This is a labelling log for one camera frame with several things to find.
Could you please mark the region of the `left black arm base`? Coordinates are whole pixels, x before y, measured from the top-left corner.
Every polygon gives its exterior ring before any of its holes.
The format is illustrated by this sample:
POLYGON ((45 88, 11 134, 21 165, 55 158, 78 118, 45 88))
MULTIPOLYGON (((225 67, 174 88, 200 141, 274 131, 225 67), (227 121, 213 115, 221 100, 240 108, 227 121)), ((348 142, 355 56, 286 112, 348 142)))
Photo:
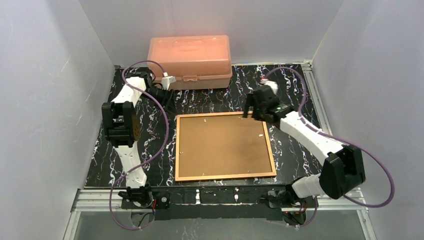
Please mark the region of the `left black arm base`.
POLYGON ((167 209, 170 207, 171 194, 158 188, 144 186, 139 188, 127 187, 120 190, 118 196, 122 198, 122 209, 167 209))

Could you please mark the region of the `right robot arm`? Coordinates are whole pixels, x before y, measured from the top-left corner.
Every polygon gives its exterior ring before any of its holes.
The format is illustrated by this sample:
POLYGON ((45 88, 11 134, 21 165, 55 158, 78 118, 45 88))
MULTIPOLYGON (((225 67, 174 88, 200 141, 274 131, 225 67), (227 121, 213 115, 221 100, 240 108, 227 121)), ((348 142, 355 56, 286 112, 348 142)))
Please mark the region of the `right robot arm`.
POLYGON ((276 126, 304 146, 321 164, 318 174, 301 177, 286 186, 294 199, 327 195, 339 199, 366 180, 362 151, 324 136, 291 105, 284 104, 269 85, 261 85, 246 96, 243 117, 276 126))

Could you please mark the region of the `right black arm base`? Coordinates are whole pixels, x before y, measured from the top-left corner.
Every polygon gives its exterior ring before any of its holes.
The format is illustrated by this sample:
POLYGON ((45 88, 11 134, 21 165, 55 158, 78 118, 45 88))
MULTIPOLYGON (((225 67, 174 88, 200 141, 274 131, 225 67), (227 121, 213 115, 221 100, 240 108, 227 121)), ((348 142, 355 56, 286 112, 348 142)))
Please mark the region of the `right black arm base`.
POLYGON ((298 198, 291 192, 284 189, 280 190, 269 190, 264 198, 268 203, 268 206, 272 209, 277 208, 293 208, 297 212, 305 212, 306 210, 312 210, 319 206, 316 203, 316 198, 311 196, 306 198, 298 198))

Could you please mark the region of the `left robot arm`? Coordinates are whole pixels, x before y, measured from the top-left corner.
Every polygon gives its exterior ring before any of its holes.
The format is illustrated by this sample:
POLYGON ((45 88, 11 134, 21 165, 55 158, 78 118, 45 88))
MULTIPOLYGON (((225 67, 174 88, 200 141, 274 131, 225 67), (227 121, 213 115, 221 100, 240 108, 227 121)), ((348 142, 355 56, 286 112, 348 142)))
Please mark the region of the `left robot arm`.
POLYGON ((117 96, 101 106, 103 134, 119 156, 126 186, 139 189, 147 185, 148 177, 138 152, 141 123, 136 105, 141 96, 146 96, 160 105, 163 113, 165 109, 160 97, 154 96, 155 86, 150 84, 147 76, 124 78, 123 81, 124 86, 117 96))

